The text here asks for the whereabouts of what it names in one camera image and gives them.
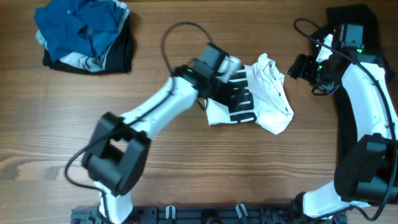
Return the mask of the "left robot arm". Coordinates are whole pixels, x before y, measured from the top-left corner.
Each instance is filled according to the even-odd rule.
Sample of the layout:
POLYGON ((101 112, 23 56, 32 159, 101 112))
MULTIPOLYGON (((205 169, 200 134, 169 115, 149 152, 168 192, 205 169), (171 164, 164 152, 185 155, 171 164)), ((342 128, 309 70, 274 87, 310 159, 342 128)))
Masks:
POLYGON ((208 44, 191 65, 173 69, 165 85, 143 104, 120 116, 102 115, 82 166, 101 192, 98 210, 105 223, 123 223, 131 214, 131 189, 144 171, 156 135, 198 98, 227 101, 228 81, 240 66, 240 59, 208 44))

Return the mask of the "white t-shirt black print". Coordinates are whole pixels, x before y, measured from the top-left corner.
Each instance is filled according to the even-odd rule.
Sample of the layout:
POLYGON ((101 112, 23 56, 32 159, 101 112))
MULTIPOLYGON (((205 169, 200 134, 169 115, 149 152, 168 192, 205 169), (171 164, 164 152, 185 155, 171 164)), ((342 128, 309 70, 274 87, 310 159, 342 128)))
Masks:
POLYGON ((209 125, 253 121, 272 134, 279 134, 291 122, 294 112, 284 92, 285 75, 266 53, 256 63, 242 65, 229 79, 231 106, 206 101, 209 125))

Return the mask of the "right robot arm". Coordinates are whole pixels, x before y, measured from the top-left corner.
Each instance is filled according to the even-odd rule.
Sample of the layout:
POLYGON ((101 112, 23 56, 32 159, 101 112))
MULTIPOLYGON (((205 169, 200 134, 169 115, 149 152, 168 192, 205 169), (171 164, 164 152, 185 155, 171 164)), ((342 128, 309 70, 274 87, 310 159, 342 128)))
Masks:
POLYGON ((314 95, 334 95, 339 121, 339 162, 334 178, 292 202, 295 218, 329 220, 347 210, 397 203, 397 115, 386 87, 378 52, 364 46, 364 27, 343 23, 317 56, 299 55, 289 68, 309 82, 314 95))

